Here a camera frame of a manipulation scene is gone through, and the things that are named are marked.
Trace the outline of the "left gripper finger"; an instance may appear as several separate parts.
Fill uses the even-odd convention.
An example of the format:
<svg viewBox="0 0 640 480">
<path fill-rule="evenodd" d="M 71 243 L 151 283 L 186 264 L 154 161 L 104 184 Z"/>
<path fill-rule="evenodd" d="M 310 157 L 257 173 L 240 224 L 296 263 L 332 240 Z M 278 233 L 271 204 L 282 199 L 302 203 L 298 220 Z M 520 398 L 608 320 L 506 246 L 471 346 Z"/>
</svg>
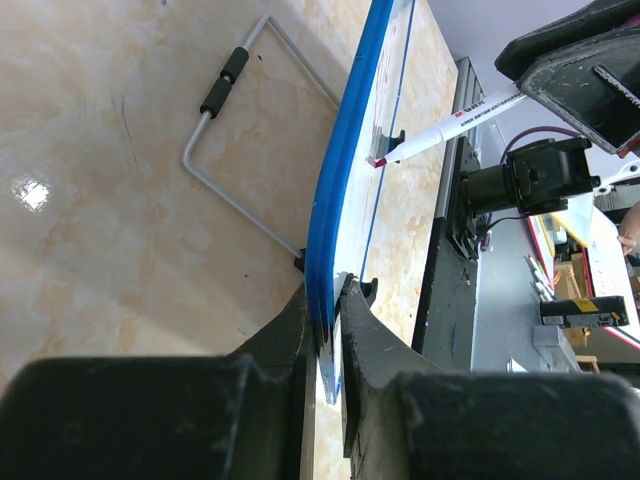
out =
<svg viewBox="0 0 640 480">
<path fill-rule="evenodd" d="M 1 398 L 5 479 L 309 479 L 313 331 L 298 289 L 224 356 L 76 357 Z"/>
<path fill-rule="evenodd" d="M 639 398 L 613 375 L 448 372 L 339 297 L 343 452 L 356 479 L 635 479 Z"/>
</svg>

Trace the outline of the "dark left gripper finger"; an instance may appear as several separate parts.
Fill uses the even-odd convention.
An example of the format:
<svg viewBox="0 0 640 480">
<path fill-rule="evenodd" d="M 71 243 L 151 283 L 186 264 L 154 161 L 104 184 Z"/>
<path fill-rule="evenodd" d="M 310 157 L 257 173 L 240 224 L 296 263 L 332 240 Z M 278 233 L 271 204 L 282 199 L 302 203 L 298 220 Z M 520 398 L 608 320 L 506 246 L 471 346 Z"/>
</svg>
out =
<svg viewBox="0 0 640 480">
<path fill-rule="evenodd" d="M 559 20 L 507 44 L 496 58 L 496 69 L 518 80 L 542 55 L 621 27 L 639 13 L 639 0 L 596 0 Z"/>
<path fill-rule="evenodd" d="M 639 152 L 638 26 L 546 54 L 518 86 L 605 152 Z"/>
</svg>

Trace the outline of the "blue-framed whiteboard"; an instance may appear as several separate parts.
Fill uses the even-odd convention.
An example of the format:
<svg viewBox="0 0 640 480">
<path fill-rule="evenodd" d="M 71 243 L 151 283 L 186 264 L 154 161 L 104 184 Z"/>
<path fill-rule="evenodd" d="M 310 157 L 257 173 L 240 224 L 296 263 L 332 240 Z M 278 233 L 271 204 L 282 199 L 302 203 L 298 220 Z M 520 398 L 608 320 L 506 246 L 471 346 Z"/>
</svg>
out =
<svg viewBox="0 0 640 480">
<path fill-rule="evenodd" d="M 372 2 L 320 169 L 311 208 L 304 281 L 327 403 L 341 389 L 339 296 L 363 276 L 384 170 L 371 165 L 373 141 L 398 136 L 415 4 Z"/>
</svg>

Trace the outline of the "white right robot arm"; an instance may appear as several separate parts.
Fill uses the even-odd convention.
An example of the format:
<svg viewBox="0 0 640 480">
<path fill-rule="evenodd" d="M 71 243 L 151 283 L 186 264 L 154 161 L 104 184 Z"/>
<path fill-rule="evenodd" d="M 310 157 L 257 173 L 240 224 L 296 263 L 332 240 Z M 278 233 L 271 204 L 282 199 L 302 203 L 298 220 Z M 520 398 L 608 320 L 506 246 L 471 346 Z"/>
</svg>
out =
<svg viewBox="0 0 640 480">
<path fill-rule="evenodd" d="M 503 163 L 461 174 L 457 207 L 476 217 L 515 208 L 524 216 L 566 209 L 600 186 L 586 152 L 625 157 L 639 150 L 639 28 L 590 38 L 539 30 L 511 41 L 495 62 L 519 92 L 571 125 L 575 138 L 540 140 Z"/>
</svg>

